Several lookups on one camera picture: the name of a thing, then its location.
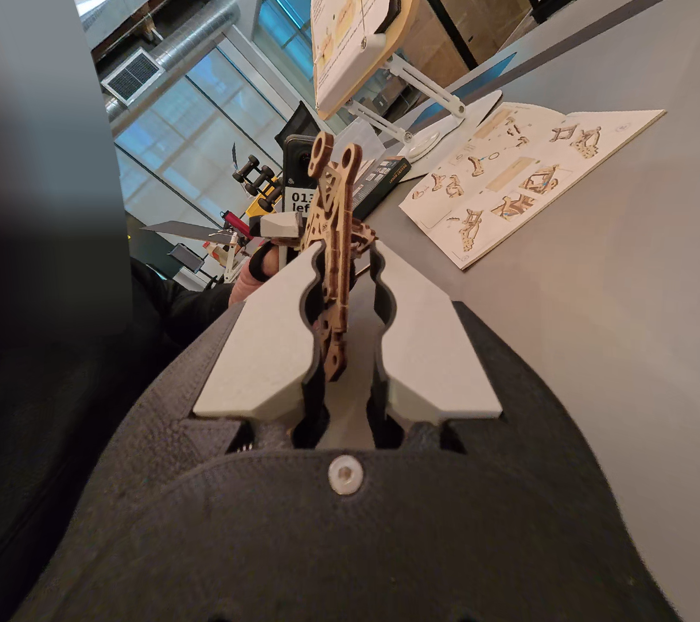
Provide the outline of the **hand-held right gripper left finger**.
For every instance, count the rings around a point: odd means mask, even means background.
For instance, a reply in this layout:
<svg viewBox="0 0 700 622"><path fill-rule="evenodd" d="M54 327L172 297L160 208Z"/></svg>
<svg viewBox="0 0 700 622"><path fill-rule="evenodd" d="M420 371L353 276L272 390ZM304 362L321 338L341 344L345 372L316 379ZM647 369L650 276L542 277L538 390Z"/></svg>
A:
<svg viewBox="0 0 700 622"><path fill-rule="evenodd" d="M193 413L292 428L315 448L328 426L326 379L313 325L323 307L326 246L314 242L245 300Z"/></svg>

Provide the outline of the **corrugated round air duct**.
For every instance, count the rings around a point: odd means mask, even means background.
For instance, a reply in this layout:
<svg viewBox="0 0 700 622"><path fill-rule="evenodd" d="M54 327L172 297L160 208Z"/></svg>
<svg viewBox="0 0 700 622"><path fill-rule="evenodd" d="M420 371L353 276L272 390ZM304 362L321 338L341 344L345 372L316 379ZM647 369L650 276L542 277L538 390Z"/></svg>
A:
<svg viewBox="0 0 700 622"><path fill-rule="evenodd" d="M123 106L102 87L112 133L117 135L124 130L144 109L208 55L239 16L240 9L236 0L211 0L158 45L145 49L164 68L165 73L129 107Z"/></svg>

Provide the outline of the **black dumbbell set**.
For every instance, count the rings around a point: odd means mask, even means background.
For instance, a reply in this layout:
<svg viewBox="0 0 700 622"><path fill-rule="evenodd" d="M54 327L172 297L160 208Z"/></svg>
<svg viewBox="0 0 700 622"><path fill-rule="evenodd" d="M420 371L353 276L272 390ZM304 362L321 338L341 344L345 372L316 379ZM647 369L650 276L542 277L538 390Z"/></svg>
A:
<svg viewBox="0 0 700 622"><path fill-rule="evenodd" d="M235 180L251 197L260 194L265 195L271 190L276 181L274 170L268 165L262 164L254 155L248 157L248 161L240 169L232 172Z"/></svg>

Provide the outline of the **wooden buggy model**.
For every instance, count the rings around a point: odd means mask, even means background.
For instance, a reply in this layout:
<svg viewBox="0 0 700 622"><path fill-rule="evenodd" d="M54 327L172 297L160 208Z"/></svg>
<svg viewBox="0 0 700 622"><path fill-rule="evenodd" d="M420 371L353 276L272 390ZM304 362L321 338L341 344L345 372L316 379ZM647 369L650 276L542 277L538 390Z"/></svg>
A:
<svg viewBox="0 0 700 622"><path fill-rule="evenodd" d="M319 321L326 380L336 381L346 367L345 333L349 316L352 262L376 240L370 226L353 215L353 187L362 162L362 148L345 147L340 161L331 160L334 137L320 132L312 145L308 174L317 183L299 251L325 244L322 279L323 311Z"/></svg>

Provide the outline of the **person's left forearm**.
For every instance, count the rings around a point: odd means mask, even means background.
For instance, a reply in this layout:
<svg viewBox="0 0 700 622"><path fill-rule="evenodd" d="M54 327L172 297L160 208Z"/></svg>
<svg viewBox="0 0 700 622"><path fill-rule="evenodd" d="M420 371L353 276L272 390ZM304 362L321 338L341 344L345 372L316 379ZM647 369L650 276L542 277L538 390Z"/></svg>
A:
<svg viewBox="0 0 700 622"><path fill-rule="evenodd" d="M162 279L141 261L130 258L133 322L138 342L152 352L183 351L227 310L232 284L192 291Z"/></svg>

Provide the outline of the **open instruction booklet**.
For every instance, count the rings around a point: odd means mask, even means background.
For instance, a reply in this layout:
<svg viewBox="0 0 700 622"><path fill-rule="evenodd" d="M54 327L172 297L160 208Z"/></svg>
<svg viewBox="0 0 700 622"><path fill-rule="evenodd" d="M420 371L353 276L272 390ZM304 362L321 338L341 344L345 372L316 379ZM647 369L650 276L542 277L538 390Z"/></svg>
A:
<svg viewBox="0 0 700 622"><path fill-rule="evenodd" d="M505 102L399 208L465 270L665 114Z"/></svg>

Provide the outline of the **white vent grille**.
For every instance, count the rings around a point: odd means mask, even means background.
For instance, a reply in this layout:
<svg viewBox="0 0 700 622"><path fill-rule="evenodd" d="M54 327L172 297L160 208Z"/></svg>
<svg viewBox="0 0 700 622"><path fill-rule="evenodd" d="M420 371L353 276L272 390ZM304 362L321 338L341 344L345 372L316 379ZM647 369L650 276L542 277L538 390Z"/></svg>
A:
<svg viewBox="0 0 700 622"><path fill-rule="evenodd" d="M163 74L164 68L142 47L137 48L100 82L123 106L129 107Z"/></svg>

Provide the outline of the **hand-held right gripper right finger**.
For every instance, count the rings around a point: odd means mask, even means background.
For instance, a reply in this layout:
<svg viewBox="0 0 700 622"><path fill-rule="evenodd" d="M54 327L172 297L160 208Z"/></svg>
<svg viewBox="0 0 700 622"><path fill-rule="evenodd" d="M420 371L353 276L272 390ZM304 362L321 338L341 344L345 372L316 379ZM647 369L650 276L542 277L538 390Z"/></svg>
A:
<svg viewBox="0 0 700 622"><path fill-rule="evenodd" d="M503 408L448 294L383 242L370 247L374 349L367 421L376 448L399 448L402 421L437 429L498 419Z"/></svg>

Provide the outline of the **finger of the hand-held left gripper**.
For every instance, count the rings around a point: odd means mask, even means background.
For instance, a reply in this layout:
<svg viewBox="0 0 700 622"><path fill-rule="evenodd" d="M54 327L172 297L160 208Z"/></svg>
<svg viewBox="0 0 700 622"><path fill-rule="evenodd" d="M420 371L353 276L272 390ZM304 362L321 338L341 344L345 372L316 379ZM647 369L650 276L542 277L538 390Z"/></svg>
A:
<svg viewBox="0 0 700 622"><path fill-rule="evenodd" d="M270 240L300 240L304 232L301 213L271 213L259 220L260 237Z"/></svg>

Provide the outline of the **dark printed box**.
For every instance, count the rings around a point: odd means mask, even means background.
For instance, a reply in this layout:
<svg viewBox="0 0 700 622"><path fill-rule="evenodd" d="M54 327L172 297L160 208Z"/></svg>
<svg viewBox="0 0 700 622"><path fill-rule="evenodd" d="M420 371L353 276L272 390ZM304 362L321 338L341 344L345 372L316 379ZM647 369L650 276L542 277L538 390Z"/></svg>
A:
<svg viewBox="0 0 700 622"><path fill-rule="evenodd" d="M377 158L354 184L353 218L364 221L396 188L410 169L411 164L404 157L395 155Z"/></svg>

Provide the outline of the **person's left hand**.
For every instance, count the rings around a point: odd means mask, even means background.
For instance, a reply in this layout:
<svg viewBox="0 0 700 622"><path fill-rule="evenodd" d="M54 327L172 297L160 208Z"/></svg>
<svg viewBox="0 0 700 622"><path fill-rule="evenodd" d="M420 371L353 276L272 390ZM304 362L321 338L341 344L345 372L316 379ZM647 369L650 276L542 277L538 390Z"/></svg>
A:
<svg viewBox="0 0 700 622"><path fill-rule="evenodd" d="M232 287L228 305L245 301L254 291L264 285L279 271L279 247L267 242L257 249L245 262L240 275Z"/></svg>

